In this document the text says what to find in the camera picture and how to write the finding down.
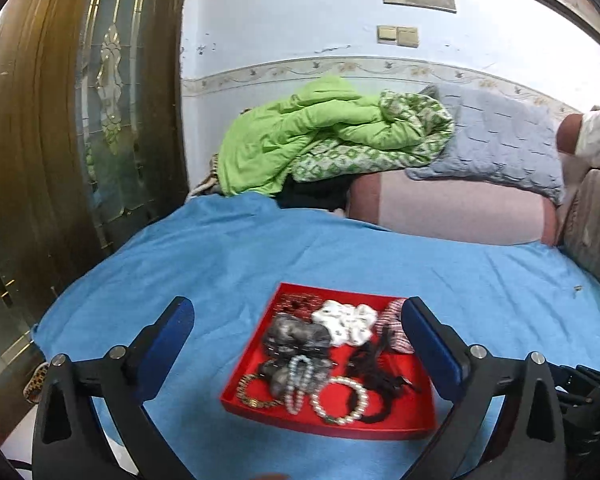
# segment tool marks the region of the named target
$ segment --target gray pillow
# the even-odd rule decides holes
[[[515,186],[562,203],[562,165],[549,110],[488,91],[442,84],[428,87],[449,110],[456,131],[428,166],[408,168],[413,180],[458,177]]]

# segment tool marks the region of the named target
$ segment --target red box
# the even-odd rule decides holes
[[[234,373],[220,396],[224,408],[235,415],[244,416],[257,420],[264,424],[286,428],[287,430],[302,431],[303,433],[315,433],[324,436],[336,436],[341,438],[356,438],[363,440],[405,440],[409,438],[422,438],[433,432],[436,427],[436,415],[431,395],[431,384],[429,376],[424,371],[420,360],[415,355],[387,354],[389,365],[396,375],[402,375],[421,389],[416,393],[405,388],[405,394],[394,401],[392,412],[384,421],[375,424],[365,424],[357,420],[346,426],[335,426],[325,424],[322,419],[314,413],[308,398],[305,397],[304,405],[298,415],[287,413],[284,406],[276,406],[264,410],[250,408],[235,397],[235,389],[238,382],[246,374],[256,373],[258,365],[268,358],[262,347],[262,336],[271,324],[273,318],[273,306],[278,302],[280,296],[285,293],[304,292],[320,296],[323,300],[335,300],[340,303],[357,305],[368,304],[376,310],[383,310],[394,297],[375,296],[372,294],[357,294],[355,292],[343,292],[329,290],[327,288],[315,288],[312,286],[294,285],[281,283],[273,298],[269,301],[267,309],[260,320],[247,348],[245,348],[240,361],[235,367]],[[348,345],[340,348],[331,348],[331,358],[338,365],[331,371],[332,376],[344,374],[344,367],[349,360],[349,355],[354,348]],[[254,380],[248,386],[247,393],[251,397],[261,400],[271,400],[269,387],[265,381]],[[320,403],[324,409],[333,416],[347,415],[346,399],[350,388],[340,384],[329,384],[320,395]],[[381,399],[375,392],[369,392],[369,406],[367,414],[377,413],[382,407]]]

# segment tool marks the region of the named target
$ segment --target wallpaper border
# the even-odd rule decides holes
[[[395,57],[307,57],[237,68],[199,79],[182,79],[182,96],[197,97],[233,88],[278,81],[316,79],[328,73],[347,78],[403,80],[427,85],[449,82],[547,106],[557,119],[578,113],[575,108],[527,86],[477,70],[419,59]]]

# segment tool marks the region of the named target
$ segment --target metal screw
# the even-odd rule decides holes
[[[66,355],[58,354],[53,359],[51,359],[51,364],[53,366],[60,366],[60,365],[64,364],[65,361],[66,361]]]
[[[531,360],[537,365],[543,365],[546,359],[540,352],[531,352]]]
[[[111,350],[109,350],[109,357],[112,359],[120,359],[124,357],[126,354],[126,348],[123,346],[114,346]]]
[[[469,352],[471,352],[472,356],[477,357],[478,359],[484,359],[487,357],[487,349],[484,346],[473,345],[471,348],[469,348]]]

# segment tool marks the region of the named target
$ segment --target floor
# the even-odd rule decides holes
[[[11,433],[7,440],[4,441],[1,449],[5,457],[12,460],[22,460],[29,464],[31,463],[33,427],[36,423],[37,410],[37,406],[33,407],[33,409],[20,421],[20,424],[17,425],[16,429],[13,430],[13,433]],[[126,469],[130,473],[136,474],[138,468],[136,468],[129,453],[126,452],[126,449],[120,446],[120,444],[115,443],[109,437],[107,437],[107,441],[109,442],[120,467]],[[31,478],[31,472],[29,471],[20,471],[20,474],[27,480],[30,480]]]

